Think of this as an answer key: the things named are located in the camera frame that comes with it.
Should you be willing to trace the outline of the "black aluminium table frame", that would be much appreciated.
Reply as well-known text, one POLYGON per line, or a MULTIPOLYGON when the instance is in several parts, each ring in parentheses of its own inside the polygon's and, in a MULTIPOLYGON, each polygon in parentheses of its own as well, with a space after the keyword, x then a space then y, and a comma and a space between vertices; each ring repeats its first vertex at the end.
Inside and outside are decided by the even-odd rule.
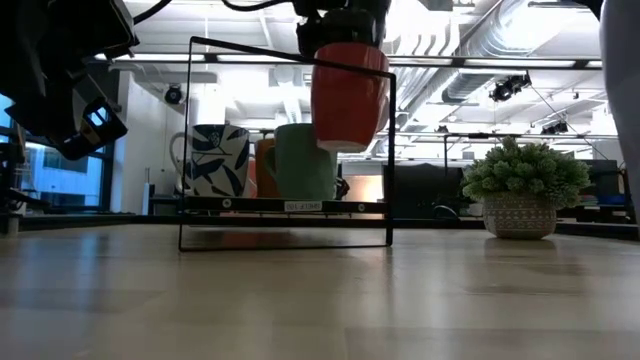
MULTIPOLYGON (((384 219, 353 218, 293 218, 293 217, 210 217, 210 216, 143 216, 117 215, 46 215, 18 219, 21 231, 53 230, 110 225, 197 225, 230 227, 285 227, 285 228, 364 228, 383 229, 384 219)), ((636 225, 598 223, 559 223, 555 232, 561 235, 596 237, 626 241, 640 241, 636 225)))

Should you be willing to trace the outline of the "black metal stand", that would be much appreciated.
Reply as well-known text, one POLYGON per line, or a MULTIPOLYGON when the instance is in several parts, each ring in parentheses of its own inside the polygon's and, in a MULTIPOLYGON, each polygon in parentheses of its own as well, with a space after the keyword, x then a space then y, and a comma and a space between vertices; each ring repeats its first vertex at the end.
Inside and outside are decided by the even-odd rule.
POLYGON ((50 203, 30 197, 22 191, 22 173, 27 167, 26 131, 15 125, 0 142, 0 239, 15 236, 26 207, 47 208, 50 203))

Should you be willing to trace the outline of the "green succulent in patterned pot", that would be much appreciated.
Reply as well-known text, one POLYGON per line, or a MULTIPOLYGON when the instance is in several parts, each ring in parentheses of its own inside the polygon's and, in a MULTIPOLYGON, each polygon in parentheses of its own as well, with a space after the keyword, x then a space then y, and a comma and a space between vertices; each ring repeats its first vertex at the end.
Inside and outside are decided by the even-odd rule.
POLYGON ((580 202, 588 171, 546 144, 505 137, 464 171, 462 192, 482 204, 485 228, 495 237, 540 240, 555 231, 559 210, 580 202))

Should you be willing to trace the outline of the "black office chair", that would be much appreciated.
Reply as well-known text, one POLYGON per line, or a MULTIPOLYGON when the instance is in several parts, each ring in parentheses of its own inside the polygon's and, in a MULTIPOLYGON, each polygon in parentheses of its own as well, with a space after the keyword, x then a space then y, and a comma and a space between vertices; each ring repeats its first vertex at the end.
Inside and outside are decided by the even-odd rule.
POLYGON ((396 219, 458 220, 463 201, 461 168, 431 164, 383 166, 384 198, 392 196, 396 219))

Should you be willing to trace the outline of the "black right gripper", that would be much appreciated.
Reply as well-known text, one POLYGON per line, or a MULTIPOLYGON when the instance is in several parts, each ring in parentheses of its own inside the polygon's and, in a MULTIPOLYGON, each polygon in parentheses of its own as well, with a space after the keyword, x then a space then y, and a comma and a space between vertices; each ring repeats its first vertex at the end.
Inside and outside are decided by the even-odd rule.
POLYGON ((389 11, 391 0, 292 0, 297 15, 306 18, 296 27, 299 51, 318 51, 333 43, 361 43, 378 47, 375 20, 389 11), (373 18, 311 18, 319 11, 364 11, 373 18))

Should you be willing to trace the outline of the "ceiling light strip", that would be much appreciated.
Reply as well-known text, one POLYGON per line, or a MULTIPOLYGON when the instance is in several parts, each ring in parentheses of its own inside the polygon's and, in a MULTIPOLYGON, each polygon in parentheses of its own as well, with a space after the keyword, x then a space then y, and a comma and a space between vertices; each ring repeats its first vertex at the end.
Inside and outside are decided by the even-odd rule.
MULTIPOLYGON (((113 62, 136 63, 184 63, 191 59, 195 63, 228 63, 228 64, 284 64, 302 63, 302 60, 292 60, 269 55, 245 54, 245 53, 202 53, 202 54, 178 54, 178 53, 138 53, 133 56, 120 56, 113 62)), ((602 61, 591 58, 543 58, 543 57, 445 57, 445 56, 397 56, 388 57, 391 67, 473 67, 473 68, 524 68, 524 69, 576 69, 576 70, 601 70, 602 61)))

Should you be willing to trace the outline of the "glass window black frame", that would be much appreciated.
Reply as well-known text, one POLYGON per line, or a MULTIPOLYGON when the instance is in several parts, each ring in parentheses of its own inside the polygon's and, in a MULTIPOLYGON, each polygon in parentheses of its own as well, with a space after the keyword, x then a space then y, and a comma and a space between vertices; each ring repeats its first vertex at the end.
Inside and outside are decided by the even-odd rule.
POLYGON ((13 102, 0 94, 0 143, 18 143, 25 161, 18 166, 18 188, 63 211, 105 210, 110 205, 113 147, 102 147, 79 160, 66 159, 51 143, 29 132, 18 134, 18 124, 6 109, 13 102))

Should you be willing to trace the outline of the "red mug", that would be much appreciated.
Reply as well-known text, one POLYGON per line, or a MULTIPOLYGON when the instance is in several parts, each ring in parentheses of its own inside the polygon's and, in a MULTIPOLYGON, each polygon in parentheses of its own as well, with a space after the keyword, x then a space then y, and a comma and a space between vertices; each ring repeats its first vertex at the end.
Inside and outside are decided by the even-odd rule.
MULTIPOLYGON (((333 43, 320 48, 317 60, 388 71, 387 56, 377 47, 333 43)), ((360 153, 384 125, 382 114, 389 91, 384 77, 315 66, 312 71, 311 113, 317 146, 332 152, 360 153)))

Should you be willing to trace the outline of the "orange mug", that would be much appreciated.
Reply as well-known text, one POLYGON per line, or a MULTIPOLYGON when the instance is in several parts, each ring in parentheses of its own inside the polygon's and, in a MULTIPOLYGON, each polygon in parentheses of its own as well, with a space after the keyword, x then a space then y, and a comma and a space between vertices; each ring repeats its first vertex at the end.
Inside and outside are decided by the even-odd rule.
POLYGON ((266 152, 275 145, 273 138, 258 140, 254 145, 254 182, 257 198, 278 198, 277 184, 266 169, 266 152))

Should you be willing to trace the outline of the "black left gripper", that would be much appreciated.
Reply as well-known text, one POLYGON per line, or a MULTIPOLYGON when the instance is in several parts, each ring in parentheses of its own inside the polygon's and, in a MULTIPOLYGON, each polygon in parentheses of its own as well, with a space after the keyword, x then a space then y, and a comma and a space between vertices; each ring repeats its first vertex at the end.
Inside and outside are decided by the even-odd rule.
POLYGON ((123 0, 0 0, 0 94, 8 114, 36 136, 79 160, 125 136, 110 102, 83 110, 75 87, 97 54, 121 55, 136 44, 123 0))

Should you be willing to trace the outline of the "silver ventilation duct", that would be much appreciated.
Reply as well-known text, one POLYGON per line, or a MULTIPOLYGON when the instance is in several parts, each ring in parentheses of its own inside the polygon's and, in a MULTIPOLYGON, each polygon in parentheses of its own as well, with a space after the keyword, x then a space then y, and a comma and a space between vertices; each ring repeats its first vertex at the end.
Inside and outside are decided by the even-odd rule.
MULTIPOLYGON (((540 46, 540 41, 528 33, 532 29, 532 0, 503 0, 461 45, 461 57, 524 57, 540 46)), ((442 91, 446 103, 462 103, 476 90, 491 81, 493 73, 468 73, 458 69, 448 76, 448 86, 442 91)))

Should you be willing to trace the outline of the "black ceiling spotlight cluster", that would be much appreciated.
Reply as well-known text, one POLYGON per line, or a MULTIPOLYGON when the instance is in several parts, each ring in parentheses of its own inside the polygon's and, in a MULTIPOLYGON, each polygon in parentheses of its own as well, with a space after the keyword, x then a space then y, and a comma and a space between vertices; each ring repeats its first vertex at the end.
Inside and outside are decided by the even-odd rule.
POLYGON ((531 84, 528 73, 509 76, 495 84, 495 88, 489 92, 489 98, 495 103, 506 102, 531 84))

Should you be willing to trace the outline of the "white mug blue leaf pattern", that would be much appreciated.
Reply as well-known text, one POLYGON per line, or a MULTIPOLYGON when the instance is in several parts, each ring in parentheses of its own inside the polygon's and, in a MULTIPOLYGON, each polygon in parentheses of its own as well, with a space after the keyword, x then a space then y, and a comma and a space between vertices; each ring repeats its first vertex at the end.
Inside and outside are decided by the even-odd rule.
POLYGON ((250 132, 228 124, 194 125, 176 133, 170 156, 189 196, 242 197, 250 163, 250 132))

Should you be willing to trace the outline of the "green faceted mug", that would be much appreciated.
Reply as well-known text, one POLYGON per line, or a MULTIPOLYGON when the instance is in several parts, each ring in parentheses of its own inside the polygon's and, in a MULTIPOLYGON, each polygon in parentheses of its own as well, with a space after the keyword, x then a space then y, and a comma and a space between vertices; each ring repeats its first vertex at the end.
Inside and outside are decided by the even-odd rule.
POLYGON ((276 128, 264 167, 275 180, 281 198, 328 201, 335 197, 337 155, 317 146, 312 124, 276 128))

